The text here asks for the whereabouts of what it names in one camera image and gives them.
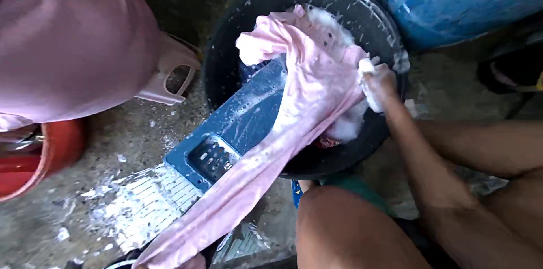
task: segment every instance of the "concrete floor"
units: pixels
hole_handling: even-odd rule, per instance
[[[146,1],[163,30],[203,48],[214,22],[232,0]],[[408,98],[419,116],[503,118],[511,97],[494,95],[475,80],[476,60],[496,41],[493,37],[411,55]],[[62,268],[68,260],[101,268],[182,215],[198,192],[180,185],[184,180],[161,162],[207,117],[198,78],[186,96],[185,102],[171,107],[132,99],[89,117],[89,147],[80,162],[44,180],[26,196],[0,204],[0,268]],[[541,95],[534,100],[540,103]],[[540,117],[540,107],[531,108],[530,115]],[[417,215],[393,143],[387,141],[356,173],[401,216]],[[161,185],[166,179],[175,185]],[[152,193],[140,198],[145,191]],[[149,200],[160,206],[143,213],[140,206],[146,208]],[[296,210],[289,181],[278,179],[246,220],[255,222],[261,249],[215,267],[248,268],[295,254]],[[129,234],[132,228],[136,234]]]

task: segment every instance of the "pink towel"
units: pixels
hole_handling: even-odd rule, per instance
[[[240,35],[236,46],[245,64],[287,53],[287,81],[275,124],[132,268],[177,268],[191,258],[191,268],[203,267],[202,258],[193,257],[237,226],[287,162],[363,97],[357,64],[367,54],[340,37],[335,40],[336,34],[329,35],[333,28],[309,17],[296,5],[292,13],[259,16],[254,31]]]

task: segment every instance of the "forearm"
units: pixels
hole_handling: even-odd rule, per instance
[[[464,183],[424,139],[399,99],[384,105],[387,123],[406,163],[419,208],[473,207],[478,204]]]
[[[388,101],[385,113],[425,225],[460,267],[532,268],[541,264],[542,255],[486,210],[446,167],[399,99]]]

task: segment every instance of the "pink t-shirt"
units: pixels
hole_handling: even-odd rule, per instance
[[[296,5],[292,13],[257,17],[255,29],[241,33],[236,47],[244,64],[287,53],[287,80],[275,124],[184,216],[153,240],[132,269],[205,268],[198,252],[236,227],[287,162],[363,98],[357,65],[367,54],[336,32],[315,25]]]
[[[0,131],[98,113],[156,69],[144,0],[0,0]]]

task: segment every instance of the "hand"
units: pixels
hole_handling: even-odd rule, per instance
[[[400,98],[396,90],[396,74],[388,69],[388,65],[375,66],[375,72],[364,73],[364,80],[377,99],[385,106],[388,102]]]

